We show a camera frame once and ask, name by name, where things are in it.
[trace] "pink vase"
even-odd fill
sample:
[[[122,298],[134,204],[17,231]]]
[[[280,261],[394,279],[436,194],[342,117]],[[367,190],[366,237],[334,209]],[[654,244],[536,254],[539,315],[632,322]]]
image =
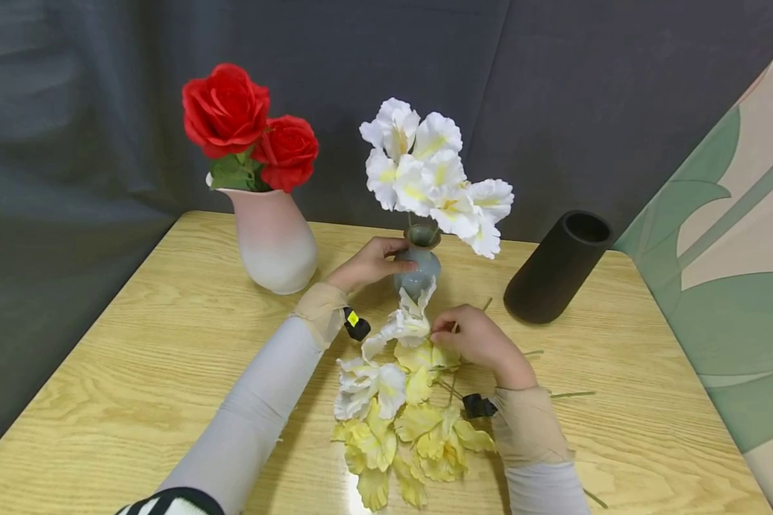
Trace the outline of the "pink vase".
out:
[[[292,195],[218,191],[233,201],[240,258],[252,281],[279,295],[304,289],[315,275],[318,245]]]

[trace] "beige wrist cover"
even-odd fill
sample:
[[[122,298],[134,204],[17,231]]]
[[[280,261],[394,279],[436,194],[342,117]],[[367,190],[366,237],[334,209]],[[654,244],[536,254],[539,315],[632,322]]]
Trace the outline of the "beige wrist cover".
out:
[[[294,316],[306,321],[321,350],[329,348],[344,325],[347,294],[327,283],[316,283],[303,294],[293,311]]]
[[[493,403],[498,408],[492,418],[495,446],[506,467],[573,460],[547,390],[496,388]]]

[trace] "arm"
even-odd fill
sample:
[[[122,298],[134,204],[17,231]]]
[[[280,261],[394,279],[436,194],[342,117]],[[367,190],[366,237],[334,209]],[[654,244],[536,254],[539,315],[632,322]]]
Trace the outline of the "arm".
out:
[[[451,330],[457,325],[457,332]],[[436,345],[451,348],[495,375],[495,445],[505,465],[513,515],[586,515],[587,499],[575,472],[550,394],[533,367],[482,310],[461,305],[433,324]]]
[[[385,259],[405,245],[401,239],[372,238],[325,283],[310,288],[158,492],[119,514],[241,513],[289,414],[344,324],[347,294],[392,273],[414,270],[413,262]]]
[[[317,283],[244,370],[160,490],[191,487],[239,514],[323,352],[344,324],[346,294]]]

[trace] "black wrist tag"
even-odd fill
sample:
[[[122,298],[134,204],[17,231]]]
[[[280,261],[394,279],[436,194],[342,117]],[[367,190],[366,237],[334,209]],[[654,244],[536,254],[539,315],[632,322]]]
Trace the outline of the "black wrist tag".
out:
[[[355,313],[349,306],[344,308],[344,327],[346,327],[349,337],[357,341],[363,341],[371,330],[369,322],[360,318],[358,313]]]
[[[481,397],[480,394],[473,393],[464,396],[461,400],[464,403],[464,411],[467,412],[467,418],[491,417],[498,412],[498,408],[489,399]]]

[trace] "small gray vase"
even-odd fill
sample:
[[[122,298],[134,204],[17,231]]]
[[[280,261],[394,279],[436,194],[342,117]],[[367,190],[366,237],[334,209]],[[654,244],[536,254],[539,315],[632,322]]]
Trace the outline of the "small gray vase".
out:
[[[437,282],[441,275],[441,262],[433,253],[433,249],[441,243],[441,233],[433,227],[416,223],[404,231],[404,238],[409,242],[409,249],[399,252],[395,259],[415,261],[418,270],[398,273],[393,277],[392,284],[396,293],[404,288],[417,303],[421,291],[429,288],[434,279]]]

